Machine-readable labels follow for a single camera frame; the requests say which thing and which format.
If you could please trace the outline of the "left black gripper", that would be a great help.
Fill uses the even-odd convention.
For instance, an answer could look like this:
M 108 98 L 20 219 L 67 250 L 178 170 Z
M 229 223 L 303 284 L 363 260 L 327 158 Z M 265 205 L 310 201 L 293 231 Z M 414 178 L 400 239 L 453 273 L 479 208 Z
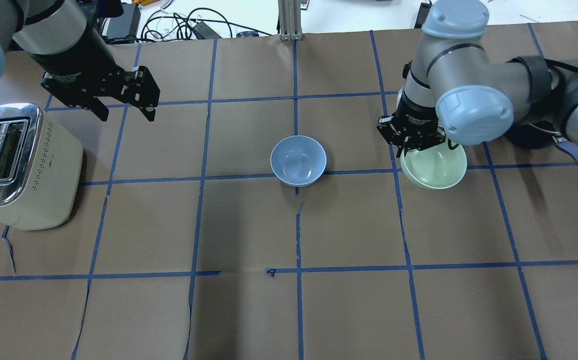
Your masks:
M 41 86 L 67 107 L 87 108 L 106 122 L 109 109 L 99 97 L 112 97 L 139 109 L 148 122 L 155 121 L 160 89 L 151 71 L 143 65 L 124 70 L 92 25 L 63 51 L 29 55 L 45 71 Z

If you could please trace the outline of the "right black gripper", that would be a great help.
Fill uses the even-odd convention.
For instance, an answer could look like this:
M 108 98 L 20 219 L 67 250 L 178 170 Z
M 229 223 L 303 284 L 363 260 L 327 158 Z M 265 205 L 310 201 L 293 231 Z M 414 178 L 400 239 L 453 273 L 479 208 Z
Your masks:
M 403 89 L 398 94 L 396 111 L 378 119 L 377 131 L 398 150 L 396 158 L 412 150 L 423 151 L 439 146 L 447 139 L 435 108 L 410 100 Z

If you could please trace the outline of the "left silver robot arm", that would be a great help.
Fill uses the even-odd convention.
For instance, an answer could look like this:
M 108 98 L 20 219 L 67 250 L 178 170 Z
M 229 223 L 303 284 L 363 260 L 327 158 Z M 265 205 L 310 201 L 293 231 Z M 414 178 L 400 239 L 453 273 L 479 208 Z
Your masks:
M 102 97 L 129 104 L 154 121 L 159 87 L 146 66 L 119 66 L 76 0 L 0 0 L 0 78 L 16 43 L 44 70 L 41 86 L 63 105 L 108 118 Z

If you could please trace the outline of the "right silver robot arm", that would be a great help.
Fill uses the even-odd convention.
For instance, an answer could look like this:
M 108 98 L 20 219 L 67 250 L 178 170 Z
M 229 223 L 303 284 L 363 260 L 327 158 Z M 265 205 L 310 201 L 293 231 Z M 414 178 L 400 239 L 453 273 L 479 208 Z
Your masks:
M 478 0 L 431 7 L 414 59 L 404 66 L 396 111 L 376 124 L 397 158 L 445 141 L 494 141 L 512 126 L 540 122 L 578 146 L 578 59 L 525 55 L 492 63 L 481 43 L 488 21 Z

